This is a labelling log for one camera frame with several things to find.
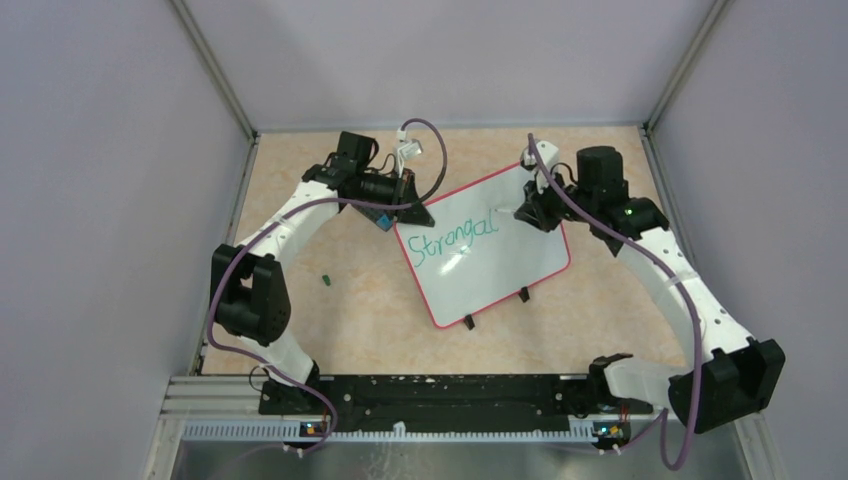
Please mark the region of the pink framed whiteboard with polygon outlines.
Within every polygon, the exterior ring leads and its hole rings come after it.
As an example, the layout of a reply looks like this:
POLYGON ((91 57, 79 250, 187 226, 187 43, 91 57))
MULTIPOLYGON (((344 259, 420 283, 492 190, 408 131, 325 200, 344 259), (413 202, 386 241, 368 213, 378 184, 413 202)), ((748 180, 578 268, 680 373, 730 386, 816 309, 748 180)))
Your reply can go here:
POLYGON ((539 231, 493 209, 516 210, 532 174, 509 165, 427 203, 434 227, 394 233, 433 324, 448 328, 566 270, 563 228, 539 231))

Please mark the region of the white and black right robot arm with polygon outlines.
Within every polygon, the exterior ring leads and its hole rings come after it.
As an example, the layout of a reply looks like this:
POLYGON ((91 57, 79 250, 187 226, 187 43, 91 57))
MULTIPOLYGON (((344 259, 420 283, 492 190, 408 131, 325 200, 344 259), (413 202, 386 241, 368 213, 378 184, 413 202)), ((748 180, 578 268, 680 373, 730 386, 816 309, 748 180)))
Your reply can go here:
POLYGON ((590 365, 589 404, 612 412, 626 399, 668 409, 695 433, 764 410, 786 362, 774 340, 758 340, 738 323, 706 286, 680 249, 656 203, 633 197, 623 157, 611 146, 576 154, 577 173, 557 172, 559 150, 547 141, 525 148, 523 187, 516 220, 544 232, 566 222, 586 223, 614 258, 650 295, 686 355, 672 367, 615 354, 590 365))

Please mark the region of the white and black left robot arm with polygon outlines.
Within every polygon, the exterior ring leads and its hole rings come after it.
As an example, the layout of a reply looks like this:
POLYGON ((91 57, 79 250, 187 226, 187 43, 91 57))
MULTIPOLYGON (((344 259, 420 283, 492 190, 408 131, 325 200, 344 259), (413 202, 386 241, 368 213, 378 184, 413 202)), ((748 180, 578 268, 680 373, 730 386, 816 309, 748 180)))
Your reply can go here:
POLYGON ((257 360, 284 385, 283 401, 297 413, 317 407, 321 388, 309 379, 315 361, 288 330, 287 267, 348 205, 382 228, 435 224, 424 202, 436 190, 418 194, 415 174, 405 165, 421 153, 421 144, 409 138, 406 125, 396 139, 394 169, 384 173, 370 165, 379 151, 374 138, 342 132, 336 149, 306 170, 289 200, 259 230, 236 246, 220 245, 213 254, 209 322, 242 341, 238 353, 257 360))

